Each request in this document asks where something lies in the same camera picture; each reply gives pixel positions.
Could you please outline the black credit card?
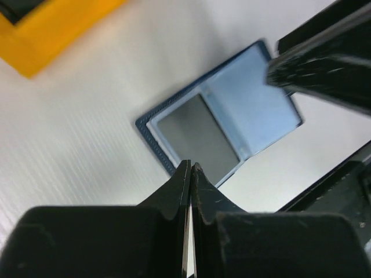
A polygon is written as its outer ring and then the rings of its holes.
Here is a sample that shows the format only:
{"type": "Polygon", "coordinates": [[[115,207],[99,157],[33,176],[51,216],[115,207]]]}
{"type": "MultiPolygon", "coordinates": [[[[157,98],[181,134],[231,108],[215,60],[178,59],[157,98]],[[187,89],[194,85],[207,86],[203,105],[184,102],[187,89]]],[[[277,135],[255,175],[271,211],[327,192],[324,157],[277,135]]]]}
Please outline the black credit card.
{"type": "Polygon", "coordinates": [[[222,184],[240,162],[199,94],[160,119],[157,128],[176,158],[199,163],[215,186],[222,184]]]}

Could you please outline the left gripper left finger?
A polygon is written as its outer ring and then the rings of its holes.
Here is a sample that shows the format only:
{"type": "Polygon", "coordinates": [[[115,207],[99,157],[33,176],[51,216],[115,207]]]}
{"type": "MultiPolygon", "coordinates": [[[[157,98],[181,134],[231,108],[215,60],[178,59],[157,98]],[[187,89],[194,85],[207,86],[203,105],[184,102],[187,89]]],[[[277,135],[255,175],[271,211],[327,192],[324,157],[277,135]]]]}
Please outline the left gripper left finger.
{"type": "Polygon", "coordinates": [[[159,212],[156,220],[152,277],[186,277],[190,225],[191,161],[183,160],[174,174],[139,206],[159,212]]]}

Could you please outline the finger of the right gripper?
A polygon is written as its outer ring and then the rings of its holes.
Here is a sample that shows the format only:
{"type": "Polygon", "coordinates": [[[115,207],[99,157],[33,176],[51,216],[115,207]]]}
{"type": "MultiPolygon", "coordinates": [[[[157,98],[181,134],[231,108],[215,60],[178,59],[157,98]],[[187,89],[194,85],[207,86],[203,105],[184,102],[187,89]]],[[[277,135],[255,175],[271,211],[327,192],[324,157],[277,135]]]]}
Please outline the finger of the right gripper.
{"type": "Polygon", "coordinates": [[[370,1],[335,1],[278,41],[269,85],[370,112],[370,1]]]}

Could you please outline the yellow plastic bin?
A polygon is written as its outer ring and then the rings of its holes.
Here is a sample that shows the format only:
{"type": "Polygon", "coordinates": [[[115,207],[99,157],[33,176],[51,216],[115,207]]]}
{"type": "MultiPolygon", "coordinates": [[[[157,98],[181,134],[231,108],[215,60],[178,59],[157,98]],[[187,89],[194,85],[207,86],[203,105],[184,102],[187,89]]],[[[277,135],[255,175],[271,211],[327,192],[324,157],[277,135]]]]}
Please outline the yellow plastic bin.
{"type": "Polygon", "coordinates": [[[44,1],[13,25],[1,15],[1,59],[30,78],[123,1],[44,1]]]}

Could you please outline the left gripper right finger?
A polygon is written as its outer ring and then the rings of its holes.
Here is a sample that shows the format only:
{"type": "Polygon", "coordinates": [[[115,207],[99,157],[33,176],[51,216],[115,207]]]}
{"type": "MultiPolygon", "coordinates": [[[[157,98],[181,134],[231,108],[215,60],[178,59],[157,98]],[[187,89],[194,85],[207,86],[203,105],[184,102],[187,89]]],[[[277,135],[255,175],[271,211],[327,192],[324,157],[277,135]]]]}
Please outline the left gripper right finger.
{"type": "Polygon", "coordinates": [[[191,173],[195,277],[243,277],[247,213],[222,194],[195,163],[191,173]]]}

